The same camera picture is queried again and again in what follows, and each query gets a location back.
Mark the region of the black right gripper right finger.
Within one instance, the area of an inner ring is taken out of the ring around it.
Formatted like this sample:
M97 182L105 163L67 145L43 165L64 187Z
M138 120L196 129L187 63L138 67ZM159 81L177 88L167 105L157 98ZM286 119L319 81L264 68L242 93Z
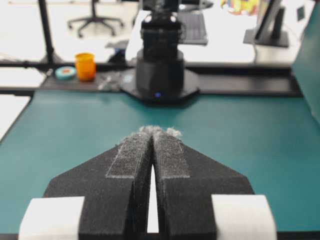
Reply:
M275 240L264 195L241 173L166 132L153 135L159 231L166 240Z

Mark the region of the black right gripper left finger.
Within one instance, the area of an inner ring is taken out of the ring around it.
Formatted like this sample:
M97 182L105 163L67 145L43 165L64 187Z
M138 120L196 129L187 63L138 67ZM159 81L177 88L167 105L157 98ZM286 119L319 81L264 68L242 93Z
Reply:
M126 240L147 231L153 138L139 132L54 177L23 216L21 240Z

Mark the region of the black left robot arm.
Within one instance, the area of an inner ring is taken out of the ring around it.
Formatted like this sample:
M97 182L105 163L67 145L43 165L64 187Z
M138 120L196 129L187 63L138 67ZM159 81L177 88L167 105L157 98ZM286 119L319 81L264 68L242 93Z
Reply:
M145 0L135 91L143 100L172 103L186 95L182 24L177 0ZM54 177L21 221L21 240L123 240L145 232L152 170L153 131L141 130L120 145Z

